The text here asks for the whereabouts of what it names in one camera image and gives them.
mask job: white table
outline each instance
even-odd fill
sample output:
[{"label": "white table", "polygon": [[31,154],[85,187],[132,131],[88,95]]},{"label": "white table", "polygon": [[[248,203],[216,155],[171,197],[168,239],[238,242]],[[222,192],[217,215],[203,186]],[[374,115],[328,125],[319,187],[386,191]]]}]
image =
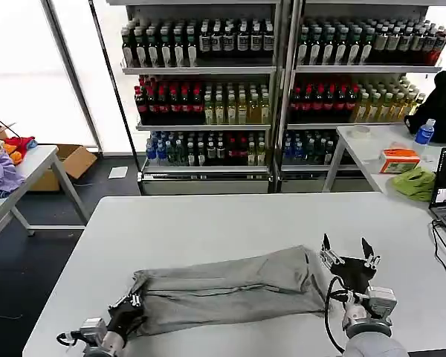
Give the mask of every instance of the white table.
[{"label": "white table", "polygon": [[[362,236],[381,255],[372,284],[395,291],[393,333],[408,350],[446,348],[446,277],[433,257],[430,221],[425,210],[381,193],[106,197],[51,292],[23,356],[81,356],[82,344],[66,352],[56,336],[78,329],[88,317],[107,315],[106,307],[127,292],[135,270],[239,259],[299,244],[318,251],[324,233],[340,255],[363,257]],[[330,324],[345,344],[342,309],[337,304]],[[126,349],[125,356],[150,357],[338,354],[323,318],[314,315],[199,327],[139,338]]]},{"label": "white table", "polygon": [[[400,143],[411,149],[413,147],[413,135],[410,134],[404,124],[380,125],[369,126],[370,134],[365,138],[355,138],[352,135],[352,130],[355,128],[356,126],[337,127],[339,141],[324,182],[323,192],[330,192],[343,151],[346,149],[374,191],[383,192],[393,198],[401,198],[403,195],[397,193],[389,182],[395,175],[379,173],[380,167],[376,161],[381,151],[389,149],[392,143]],[[446,147],[446,144],[430,143],[424,151],[420,165],[436,172],[442,147]]]},{"label": "white table", "polygon": [[69,181],[68,175],[56,156],[58,148],[56,145],[39,145],[27,151],[23,161],[16,166],[16,171],[23,177],[25,182],[13,191],[7,198],[0,199],[0,232],[15,216],[31,235],[38,230],[82,230],[82,225],[30,225],[23,215],[16,209],[15,204],[30,189],[31,186],[42,176],[49,168],[54,171],[59,179],[62,189],[70,198],[76,209],[77,214],[84,224],[89,220],[89,213],[81,202],[73,184]]}]

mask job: gray pants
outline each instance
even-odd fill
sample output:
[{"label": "gray pants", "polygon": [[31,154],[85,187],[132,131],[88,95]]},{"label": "gray pants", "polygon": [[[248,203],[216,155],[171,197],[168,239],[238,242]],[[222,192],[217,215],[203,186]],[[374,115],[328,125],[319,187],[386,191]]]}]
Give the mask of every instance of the gray pants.
[{"label": "gray pants", "polygon": [[316,254],[300,246],[261,257],[135,272],[155,335],[210,324],[322,313],[326,284]]}]

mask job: green cloth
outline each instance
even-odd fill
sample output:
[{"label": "green cloth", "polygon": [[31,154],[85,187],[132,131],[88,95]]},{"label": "green cloth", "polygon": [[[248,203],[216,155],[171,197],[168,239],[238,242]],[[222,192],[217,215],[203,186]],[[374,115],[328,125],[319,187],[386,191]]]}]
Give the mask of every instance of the green cloth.
[{"label": "green cloth", "polygon": [[436,175],[420,166],[401,173],[392,179],[393,187],[415,201],[429,202]]}]

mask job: dark carpet floor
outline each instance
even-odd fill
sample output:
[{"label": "dark carpet floor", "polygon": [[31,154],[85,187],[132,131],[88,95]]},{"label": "dark carpet floor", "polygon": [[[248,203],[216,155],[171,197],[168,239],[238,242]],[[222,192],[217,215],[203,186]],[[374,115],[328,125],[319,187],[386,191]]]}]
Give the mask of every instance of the dark carpet floor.
[{"label": "dark carpet floor", "polygon": [[[128,166],[127,176],[108,180],[116,166]],[[80,178],[76,189],[92,212],[104,196],[139,195],[136,173],[131,158],[100,159]],[[17,207],[32,225],[81,224],[64,193],[28,193]],[[0,233],[0,356],[22,354],[79,237],[80,232],[36,232],[27,237],[16,220]],[[410,355],[446,357],[446,350]]]}]

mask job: white paper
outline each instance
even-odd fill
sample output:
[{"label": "white paper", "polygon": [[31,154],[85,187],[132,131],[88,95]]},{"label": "white paper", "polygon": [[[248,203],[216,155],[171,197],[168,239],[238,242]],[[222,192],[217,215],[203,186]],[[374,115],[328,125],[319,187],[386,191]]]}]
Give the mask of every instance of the white paper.
[{"label": "white paper", "polygon": [[108,179],[123,179],[127,175],[127,166],[113,167]]}]

